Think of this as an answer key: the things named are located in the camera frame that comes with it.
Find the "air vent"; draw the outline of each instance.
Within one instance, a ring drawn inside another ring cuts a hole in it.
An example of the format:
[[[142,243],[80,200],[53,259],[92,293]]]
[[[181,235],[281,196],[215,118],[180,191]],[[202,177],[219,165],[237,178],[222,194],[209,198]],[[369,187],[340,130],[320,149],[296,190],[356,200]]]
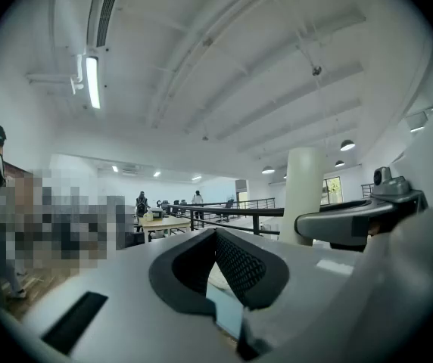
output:
[[[109,29],[109,20],[111,19],[112,8],[116,0],[104,0],[102,3],[101,16],[98,21],[97,47],[105,45],[107,30]]]
[[[123,169],[124,176],[137,176],[138,173],[136,171],[128,171],[127,169]]]

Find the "black slot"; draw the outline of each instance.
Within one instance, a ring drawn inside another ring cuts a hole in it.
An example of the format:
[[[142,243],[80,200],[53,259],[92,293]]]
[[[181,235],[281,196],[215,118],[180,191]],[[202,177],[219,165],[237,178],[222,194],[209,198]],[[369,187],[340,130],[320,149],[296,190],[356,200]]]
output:
[[[86,292],[55,323],[42,340],[59,352],[68,354],[107,298],[99,293]]]

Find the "floor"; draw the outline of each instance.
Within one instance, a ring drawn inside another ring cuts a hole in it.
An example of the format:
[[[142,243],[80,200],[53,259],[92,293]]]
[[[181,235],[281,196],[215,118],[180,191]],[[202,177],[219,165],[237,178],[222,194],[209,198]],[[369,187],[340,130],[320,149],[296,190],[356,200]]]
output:
[[[3,294],[6,300],[6,309],[17,319],[35,305],[50,290],[64,283],[68,278],[78,274],[76,269],[34,269],[26,271],[26,275],[20,276],[21,286],[26,291],[26,299],[10,299],[8,297],[10,286],[8,282],[2,284]]]

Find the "ceiling beam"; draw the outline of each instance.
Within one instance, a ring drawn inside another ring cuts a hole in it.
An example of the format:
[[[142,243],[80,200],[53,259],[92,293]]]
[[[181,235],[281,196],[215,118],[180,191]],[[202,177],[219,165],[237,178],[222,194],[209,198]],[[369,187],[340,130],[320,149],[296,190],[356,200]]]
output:
[[[347,101],[342,104],[339,104],[334,107],[329,112],[329,117],[327,119],[331,119],[338,114],[342,114],[344,112],[347,112],[352,109],[357,109],[361,106],[361,101],[359,98],[355,98],[352,101]],[[238,148],[238,152],[245,152],[246,150],[249,150],[250,148],[256,147],[257,145],[261,145],[264,143],[267,143],[269,141],[272,141],[276,138],[282,137],[287,135],[290,132],[295,132],[298,129],[304,128],[306,126],[312,125],[314,123],[318,123],[320,121],[323,121],[322,118],[322,112],[318,112],[315,114],[312,114],[304,119],[298,119],[297,121],[289,124],[285,124],[284,126],[273,130],[265,135],[260,135],[258,138],[253,138],[252,141],[248,142],[247,144],[243,144]]]
[[[174,70],[174,76],[163,76],[159,82],[157,94],[152,99],[153,106],[150,111],[149,120],[152,128],[157,128],[160,121],[164,118],[168,109],[168,98],[173,88],[178,82],[185,81],[182,76],[184,72],[192,70],[192,64],[188,62],[194,50],[200,50],[201,43],[207,38],[208,34],[216,27],[221,25],[222,21],[228,15],[240,11],[242,4],[247,0],[210,0],[201,9],[193,20],[188,32],[181,39],[168,60],[167,68]]]
[[[349,123],[345,126],[341,126],[340,128],[333,131],[333,133],[321,133],[318,136],[314,136],[312,138],[305,138],[302,140],[298,140],[291,145],[287,145],[285,147],[280,147],[275,150],[266,150],[261,154],[254,155],[254,160],[259,160],[267,157],[274,156],[276,154],[281,154],[284,152],[289,152],[291,149],[296,147],[310,146],[319,143],[320,141],[326,140],[327,138],[334,137],[336,135],[340,135],[341,133],[349,132],[351,130],[357,129],[356,123]]]
[[[339,82],[343,79],[349,78],[353,75],[363,72],[363,67],[360,62],[353,62],[352,64],[348,64],[339,69],[333,70],[330,73],[325,74],[319,80],[319,85],[321,88],[325,88],[328,85]],[[299,86],[292,92],[283,95],[281,98],[278,98],[275,102],[269,101],[263,106],[255,109],[250,112],[247,116],[240,121],[233,123],[231,126],[224,129],[221,133],[216,135],[216,139],[221,141],[224,138],[228,138],[229,136],[235,134],[240,129],[246,128],[252,123],[255,123],[261,118],[269,116],[269,114],[275,112],[276,110],[291,104],[299,98],[302,98],[306,95],[309,95],[313,92],[316,92],[319,89],[316,80],[313,79],[308,83],[305,83],[302,86]]]
[[[318,20],[316,22],[316,31],[314,28],[309,28],[307,34],[303,35],[303,39],[307,42],[316,41],[316,33],[319,33],[321,37],[327,36],[340,29],[346,29],[356,24],[363,23],[365,20],[366,18],[359,9],[352,7],[346,11],[338,12],[332,17]],[[290,39],[286,39],[279,46],[257,60],[257,62],[249,68],[247,76],[237,79],[232,77],[216,95],[202,106],[202,108],[193,113],[185,126],[185,130],[187,132],[193,131],[199,123],[203,122],[212,112],[225,104],[233,95],[253,82],[258,76],[272,69],[278,62],[298,51],[299,47],[295,37],[292,36]]]

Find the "wooden table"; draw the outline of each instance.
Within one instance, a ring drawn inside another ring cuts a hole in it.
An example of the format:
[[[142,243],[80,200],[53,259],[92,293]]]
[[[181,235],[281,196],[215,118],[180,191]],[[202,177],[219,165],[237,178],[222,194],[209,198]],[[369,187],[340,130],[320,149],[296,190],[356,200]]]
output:
[[[171,229],[173,228],[186,228],[186,231],[190,231],[191,221],[187,218],[176,218],[175,216],[168,216],[167,218],[154,219],[152,221],[146,221],[144,218],[139,218],[139,224],[144,230],[144,242],[149,242],[148,232],[156,230],[168,230],[168,235],[171,235]]]

